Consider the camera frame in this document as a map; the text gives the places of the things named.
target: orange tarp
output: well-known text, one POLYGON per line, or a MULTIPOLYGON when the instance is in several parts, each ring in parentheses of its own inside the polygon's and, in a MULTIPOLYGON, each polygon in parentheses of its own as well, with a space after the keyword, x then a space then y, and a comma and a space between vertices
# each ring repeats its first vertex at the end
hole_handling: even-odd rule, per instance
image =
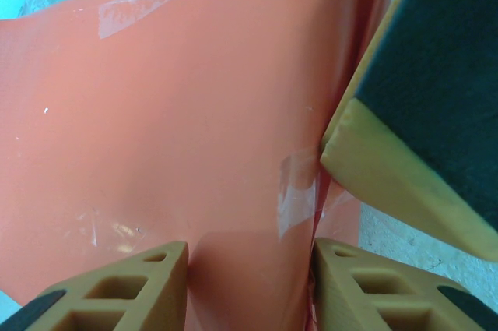
POLYGON ((25 303, 185 240, 187 329, 303 329, 315 215, 350 243, 359 223, 317 146, 387 3, 69 0, 0 22, 0 288, 25 303))

